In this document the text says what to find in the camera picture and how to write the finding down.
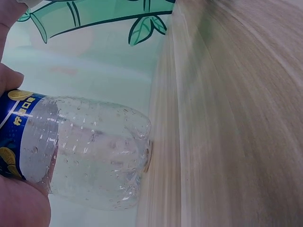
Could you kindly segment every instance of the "water droplet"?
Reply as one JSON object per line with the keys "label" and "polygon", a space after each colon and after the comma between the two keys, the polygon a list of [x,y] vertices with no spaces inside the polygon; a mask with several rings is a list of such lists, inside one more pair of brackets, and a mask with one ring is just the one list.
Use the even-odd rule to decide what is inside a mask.
{"label": "water droplet", "polygon": [[37,148],[37,147],[34,147],[34,148],[33,148],[33,153],[34,153],[34,154],[38,153],[38,148]]}

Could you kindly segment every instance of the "bamboo illustration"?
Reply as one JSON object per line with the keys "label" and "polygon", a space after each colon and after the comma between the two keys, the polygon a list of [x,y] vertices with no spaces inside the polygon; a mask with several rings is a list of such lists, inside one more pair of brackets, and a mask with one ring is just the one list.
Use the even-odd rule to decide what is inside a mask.
{"label": "bamboo illustration", "polygon": [[130,29],[128,43],[137,45],[154,30],[167,28],[159,15],[172,13],[173,0],[67,0],[52,1],[34,12],[28,10],[18,21],[30,18],[45,43],[57,35],[80,28],[137,18]]}

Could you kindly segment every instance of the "yellow lemon graphic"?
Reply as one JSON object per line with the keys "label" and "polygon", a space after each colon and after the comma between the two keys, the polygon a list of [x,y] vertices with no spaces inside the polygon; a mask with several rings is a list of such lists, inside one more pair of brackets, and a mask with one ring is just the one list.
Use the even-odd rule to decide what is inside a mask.
{"label": "yellow lemon graphic", "polygon": [[0,157],[8,165],[15,165],[16,164],[15,154],[9,148],[4,148],[4,147],[0,148]]}
{"label": "yellow lemon graphic", "polygon": [[33,92],[22,91],[22,90],[13,90],[13,91],[10,91],[8,94],[9,98],[14,101],[23,101],[32,95],[33,95]]}
{"label": "yellow lemon graphic", "polygon": [[19,174],[17,168],[16,168],[16,165],[8,165],[8,170],[15,176],[17,177],[20,177],[21,178],[21,175]]}

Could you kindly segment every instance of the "bamboo stalk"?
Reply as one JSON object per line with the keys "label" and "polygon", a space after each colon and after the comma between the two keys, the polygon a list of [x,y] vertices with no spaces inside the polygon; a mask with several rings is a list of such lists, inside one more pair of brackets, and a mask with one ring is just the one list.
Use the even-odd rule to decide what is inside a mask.
{"label": "bamboo stalk", "polygon": [[74,0],[54,1],[27,13],[37,26],[43,41],[88,26],[171,14],[174,3],[165,0]]}

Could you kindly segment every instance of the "hand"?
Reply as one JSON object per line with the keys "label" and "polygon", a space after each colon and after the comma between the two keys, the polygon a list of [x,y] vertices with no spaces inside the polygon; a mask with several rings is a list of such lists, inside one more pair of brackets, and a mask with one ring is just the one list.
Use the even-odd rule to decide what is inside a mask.
{"label": "hand", "polygon": [[[9,29],[26,9],[25,4],[15,0],[0,0],[0,60]],[[0,96],[4,91],[18,88],[22,81],[21,73],[0,64]],[[47,192],[0,176],[0,227],[47,227],[50,219]]]}

